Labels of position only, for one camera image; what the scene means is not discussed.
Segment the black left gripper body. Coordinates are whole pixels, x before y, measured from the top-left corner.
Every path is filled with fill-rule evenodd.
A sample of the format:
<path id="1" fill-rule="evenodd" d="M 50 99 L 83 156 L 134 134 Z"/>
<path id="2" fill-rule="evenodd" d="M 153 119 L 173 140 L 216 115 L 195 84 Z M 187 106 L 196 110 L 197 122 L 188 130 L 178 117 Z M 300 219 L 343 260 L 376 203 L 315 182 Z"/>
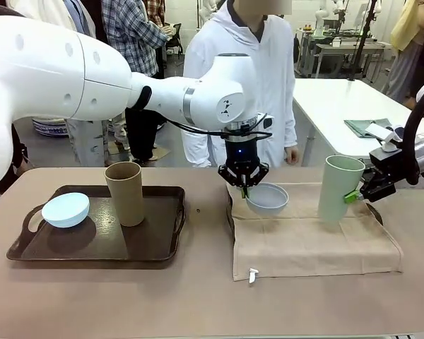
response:
<path id="1" fill-rule="evenodd" d="M 235 174 L 251 174 L 261 163 L 257 153 L 257 140 L 253 138 L 245 142 L 225 141 L 227 165 Z"/>

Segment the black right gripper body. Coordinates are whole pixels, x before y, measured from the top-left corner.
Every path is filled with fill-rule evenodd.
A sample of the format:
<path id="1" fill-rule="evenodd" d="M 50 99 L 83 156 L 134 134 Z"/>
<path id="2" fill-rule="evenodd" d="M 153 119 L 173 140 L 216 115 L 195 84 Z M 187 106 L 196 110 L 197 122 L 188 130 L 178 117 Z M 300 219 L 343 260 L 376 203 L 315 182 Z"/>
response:
<path id="1" fill-rule="evenodd" d="M 414 173 L 414 162 L 405 158 L 370 159 L 362 175 L 362 196 L 375 202 L 396 193 L 395 183 L 409 178 Z"/>

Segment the person's left hand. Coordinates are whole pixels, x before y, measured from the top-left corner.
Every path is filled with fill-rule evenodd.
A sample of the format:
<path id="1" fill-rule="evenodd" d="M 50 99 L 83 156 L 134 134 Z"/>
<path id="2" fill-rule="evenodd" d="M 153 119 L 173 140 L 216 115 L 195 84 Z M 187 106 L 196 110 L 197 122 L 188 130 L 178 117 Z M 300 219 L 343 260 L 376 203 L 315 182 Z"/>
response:
<path id="1" fill-rule="evenodd" d="M 285 162 L 289 165 L 295 165 L 300 159 L 300 152 L 296 145 L 291 147 L 285 147 Z"/>

